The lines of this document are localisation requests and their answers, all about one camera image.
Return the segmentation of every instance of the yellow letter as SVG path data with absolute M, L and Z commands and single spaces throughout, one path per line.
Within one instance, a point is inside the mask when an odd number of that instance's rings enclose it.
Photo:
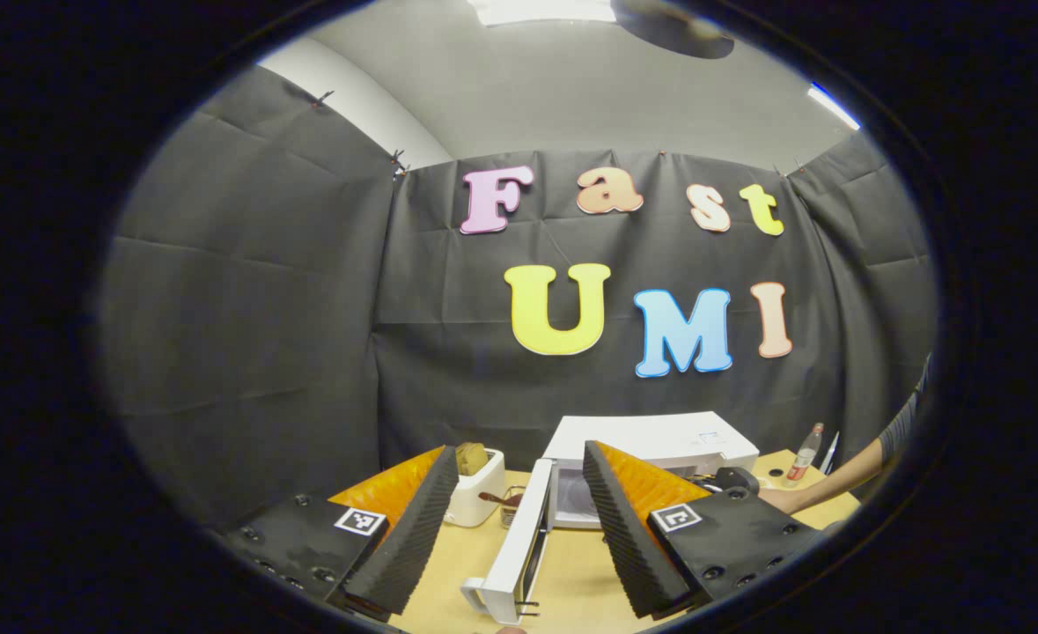
M 701 229 L 718 232 L 729 229 L 729 214 L 722 209 L 718 189 L 691 185 L 687 188 L 687 200 L 691 201 L 691 218 Z
M 577 205 L 584 213 L 635 212 L 644 205 L 631 173 L 618 167 L 591 169 L 577 177 L 577 184 L 585 188 L 577 192 Z
M 785 286 L 776 282 L 762 282 L 753 285 L 749 294 L 761 305 L 762 338 L 757 352 L 765 358 L 784 357 L 792 352 L 792 341 L 785 334 L 785 310 L 781 308 Z
M 538 354 L 578 354 L 592 348 L 604 332 L 604 281 L 611 275 L 605 265 L 573 265 L 580 318 L 577 328 L 557 330 L 548 320 L 549 285 L 558 274 L 550 266 L 514 266 L 502 274 L 511 284 L 511 330 L 516 340 Z
M 761 185 L 749 185 L 737 194 L 749 201 L 749 212 L 753 213 L 753 222 L 758 229 L 769 236 L 780 236 L 785 231 L 785 225 L 780 220 L 773 220 L 773 213 L 768 210 L 776 206 L 776 198 L 765 193 Z

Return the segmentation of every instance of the foam letter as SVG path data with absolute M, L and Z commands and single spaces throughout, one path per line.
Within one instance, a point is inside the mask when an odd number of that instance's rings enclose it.
M 644 311 L 644 361 L 635 366 L 635 376 L 662 377 L 671 371 L 663 356 L 664 344 L 677 368 L 685 373 L 700 341 L 703 346 L 694 360 L 695 369 L 713 373 L 729 368 L 734 361 L 727 351 L 728 304 L 729 293 L 707 288 L 694 301 L 690 320 L 683 320 L 671 293 L 648 290 L 635 294 L 635 305 Z
M 776 206 L 776 198 L 765 193 L 761 185 L 749 185 L 737 194 L 749 201 L 749 212 L 758 229 L 769 236 L 780 236 L 785 231 L 783 222 L 773 220 L 773 213 L 769 211 L 769 208 Z
M 757 353 L 765 358 L 774 358 L 792 352 L 792 341 L 785 334 L 785 310 L 781 308 L 785 286 L 776 282 L 761 282 L 753 285 L 749 294 L 761 305 L 762 338 Z
M 635 212 L 644 205 L 631 173 L 618 167 L 591 169 L 577 177 L 577 184 L 585 188 L 577 192 L 577 205 L 584 213 Z
M 507 184 L 498 189 L 499 181 L 530 185 L 535 172 L 526 165 L 468 172 L 463 182 L 471 191 L 467 193 L 467 220 L 460 224 L 461 233 L 490 233 L 508 227 L 507 217 L 499 216 L 498 204 L 514 212 L 519 205 L 519 186 Z
M 718 189 L 691 185 L 687 188 L 687 200 L 691 201 L 691 218 L 701 229 L 718 231 L 729 229 L 729 214 L 722 209 L 722 196 Z
M 611 275 L 605 265 L 573 265 L 580 318 L 571 330 L 550 326 L 549 284 L 558 274 L 550 266 L 515 266 L 502 274 L 511 284 L 511 329 L 516 340 L 538 354 L 578 354 L 592 348 L 604 332 L 604 281 Z

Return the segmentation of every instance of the letter u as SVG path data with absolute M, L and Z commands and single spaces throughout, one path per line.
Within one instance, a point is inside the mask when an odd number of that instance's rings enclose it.
M 557 277 L 550 266 L 515 266 L 502 274 L 511 284 L 511 329 L 523 348 L 538 354 L 578 354 L 592 348 L 604 332 L 604 281 L 611 275 L 605 265 L 573 265 L 580 318 L 570 330 L 550 326 L 550 282 Z

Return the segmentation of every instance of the wooden table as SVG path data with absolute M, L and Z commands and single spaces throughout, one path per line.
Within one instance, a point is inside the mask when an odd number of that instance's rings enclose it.
M 781 487 L 783 476 L 769 477 L 770 469 L 788 472 L 796 454 L 777 450 L 757 459 L 753 473 Z M 529 473 L 508 470 L 508 486 L 525 485 Z M 800 487 L 824 478 L 817 469 L 809 469 Z M 798 521 L 821 529 L 841 521 L 859 506 L 859 501 L 845 493 L 832 500 L 794 515 Z M 405 613 L 393 614 L 390 626 L 413 634 L 494 634 L 502 626 L 487 614 L 477 613 L 460 594 L 460 584 L 469 577 L 485 577 L 495 561 L 507 530 L 499 523 L 496 508 L 487 521 L 475 528 L 462 528 L 449 523 L 441 525 L 437 545 L 429 559 L 420 583 L 409 599 Z M 600 631 L 602 634 L 624 634 L 647 630 L 680 616 L 663 621 L 636 618 L 628 598 L 617 578 L 608 547 L 600 541 L 600 530 L 555 528 L 547 535 L 530 601 L 539 602 L 542 616 L 522 618 L 522 630 L 530 634 L 575 633 Z

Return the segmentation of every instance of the ceiling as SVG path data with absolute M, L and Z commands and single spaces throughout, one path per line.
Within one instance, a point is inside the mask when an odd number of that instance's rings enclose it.
M 399 100 L 455 158 L 664 149 L 789 172 L 851 131 L 809 81 L 739 42 L 720 60 L 616 24 L 480 25 L 466 0 L 381 0 L 310 32 Z

